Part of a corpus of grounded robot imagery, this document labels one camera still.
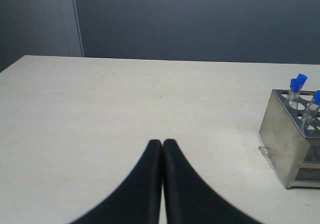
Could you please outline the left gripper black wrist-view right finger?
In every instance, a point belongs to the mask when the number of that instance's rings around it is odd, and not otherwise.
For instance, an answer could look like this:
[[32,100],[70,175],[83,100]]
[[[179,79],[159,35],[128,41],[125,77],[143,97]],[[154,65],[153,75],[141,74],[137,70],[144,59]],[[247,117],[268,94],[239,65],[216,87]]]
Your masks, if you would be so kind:
[[193,169],[178,143],[163,143],[167,223],[259,223],[217,194]]

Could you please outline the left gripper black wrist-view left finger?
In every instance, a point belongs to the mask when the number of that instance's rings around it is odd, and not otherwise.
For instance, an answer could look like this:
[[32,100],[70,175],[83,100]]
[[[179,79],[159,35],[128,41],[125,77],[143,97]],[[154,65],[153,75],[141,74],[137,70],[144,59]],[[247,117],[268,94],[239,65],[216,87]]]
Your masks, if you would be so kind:
[[161,189],[162,143],[153,139],[117,189],[73,223],[159,223]]

